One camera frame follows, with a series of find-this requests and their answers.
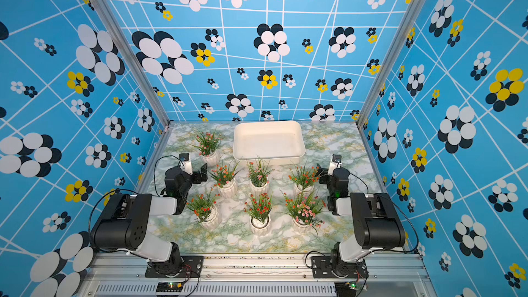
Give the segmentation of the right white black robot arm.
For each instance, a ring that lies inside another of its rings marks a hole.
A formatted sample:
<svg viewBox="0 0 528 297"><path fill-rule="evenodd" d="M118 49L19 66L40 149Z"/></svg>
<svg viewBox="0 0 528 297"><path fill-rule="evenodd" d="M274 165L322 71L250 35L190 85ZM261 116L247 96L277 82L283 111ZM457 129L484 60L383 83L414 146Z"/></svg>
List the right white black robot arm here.
<svg viewBox="0 0 528 297"><path fill-rule="evenodd" d="M377 251L400 251L406 232L395 205L386 193L349 192L351 173L342 167L318 169L319 183L327 187L329 211L353 223L354 235L335 244L331 270L345 278L356 273L366 278L364 259Z"/></svg>

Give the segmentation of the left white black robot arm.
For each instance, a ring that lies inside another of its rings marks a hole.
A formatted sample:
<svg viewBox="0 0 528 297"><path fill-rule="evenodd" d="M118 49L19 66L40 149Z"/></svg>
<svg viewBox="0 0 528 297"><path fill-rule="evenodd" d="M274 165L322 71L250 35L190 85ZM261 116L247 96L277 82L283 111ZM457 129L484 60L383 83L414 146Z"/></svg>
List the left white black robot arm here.
<svg viewBox="0 0 528 297"><path fill-rule="evenodd" d="M187 261L175 242L160 239L148 231L150 217L180 215L194 184L207 178L208 165L187 173L176 166L166 171L165 195L113 194L94 225L90 225L90 243L101 252L127 252L147 261L157 276L199 275L203 260Z"/></svg>

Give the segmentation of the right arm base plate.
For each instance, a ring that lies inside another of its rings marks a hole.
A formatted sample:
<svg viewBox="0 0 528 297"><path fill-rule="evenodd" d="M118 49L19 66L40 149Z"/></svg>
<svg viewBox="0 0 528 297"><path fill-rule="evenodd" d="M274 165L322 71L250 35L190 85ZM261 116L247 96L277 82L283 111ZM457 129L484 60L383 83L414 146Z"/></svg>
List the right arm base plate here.
<svg viewBox="0 0 528 297"><path fill-rule="evenodd" d="M315 279L368 279L369 273L364 261L346 263L341 260L332 261L329 257L310 257L309 266Z"/></svg>

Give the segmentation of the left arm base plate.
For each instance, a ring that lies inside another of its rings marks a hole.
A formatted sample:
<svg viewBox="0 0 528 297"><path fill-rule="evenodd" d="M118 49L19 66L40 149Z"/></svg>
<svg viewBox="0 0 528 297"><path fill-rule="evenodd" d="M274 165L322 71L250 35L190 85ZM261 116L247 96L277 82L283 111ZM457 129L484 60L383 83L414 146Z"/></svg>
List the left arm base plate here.
<svg viewBox="0 0 528 297"><path fill-rule="evenodd" d="M164 263L147 263L144 274L147 278L169 279L169 278L198 278L201 274L205 257L203 256L181 256L172 258Z"/></svg>

